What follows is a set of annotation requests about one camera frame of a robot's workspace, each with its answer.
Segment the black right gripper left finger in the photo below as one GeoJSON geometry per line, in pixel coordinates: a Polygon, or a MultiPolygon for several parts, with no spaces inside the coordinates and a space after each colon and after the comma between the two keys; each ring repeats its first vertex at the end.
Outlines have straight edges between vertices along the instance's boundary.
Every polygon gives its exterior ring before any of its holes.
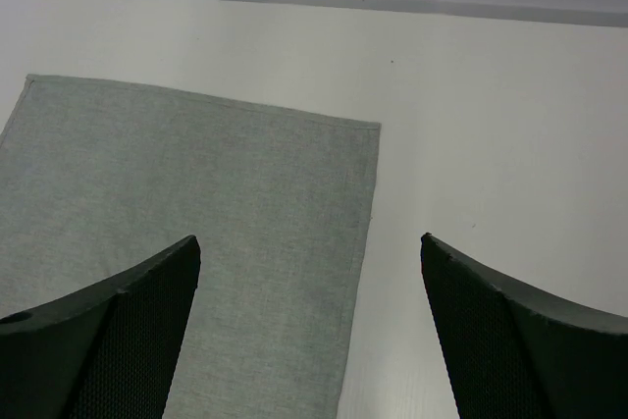
{"type": "Polygon", "coordinates": [[[2,318],[2,417],[162,417],[200,266],[198,241],[187,236],[119,274],[2,318]]]}

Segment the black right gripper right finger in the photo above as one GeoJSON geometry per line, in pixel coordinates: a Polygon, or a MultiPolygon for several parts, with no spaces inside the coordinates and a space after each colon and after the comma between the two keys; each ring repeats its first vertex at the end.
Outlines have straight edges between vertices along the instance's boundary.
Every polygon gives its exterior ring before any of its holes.
{"type": "Polygon", "coordinates": [[[460,417],[626,417],[626,318],[518,281],[431,234],[421,242],[460,417]]]}

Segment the grey cloth napkin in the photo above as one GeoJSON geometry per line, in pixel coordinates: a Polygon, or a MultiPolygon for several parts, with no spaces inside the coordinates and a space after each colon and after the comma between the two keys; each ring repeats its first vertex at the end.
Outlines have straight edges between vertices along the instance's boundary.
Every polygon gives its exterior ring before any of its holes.
{"type": "Polygon", "coordinates": [[[1,312],[192,235],[201,274],[166,416],[333,418],[380,130],[157,86],[29,76],[1,135],[1,312]]]}

